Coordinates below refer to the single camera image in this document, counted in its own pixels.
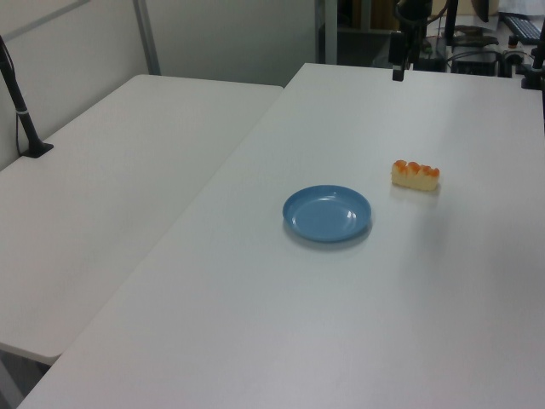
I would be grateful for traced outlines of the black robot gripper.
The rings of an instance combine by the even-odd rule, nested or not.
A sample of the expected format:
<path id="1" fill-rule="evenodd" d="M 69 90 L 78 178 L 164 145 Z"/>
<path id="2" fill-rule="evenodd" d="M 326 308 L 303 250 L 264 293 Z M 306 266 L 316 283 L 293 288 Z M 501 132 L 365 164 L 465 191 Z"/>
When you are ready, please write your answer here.
<path id="1" fill-rule="evenodd" d="M 397 1 L 394 5 L 394 16 L 399 21 L 401 32 L 392 32 L 390 35 L 390 64 L 393 68 L 393 81 L 402 82 L 404 65 L 409 70 L 418 60 L 418 29 L 427 24 L 427 1 Z M 405 63 L 404 32 L 407 32 Z"/>

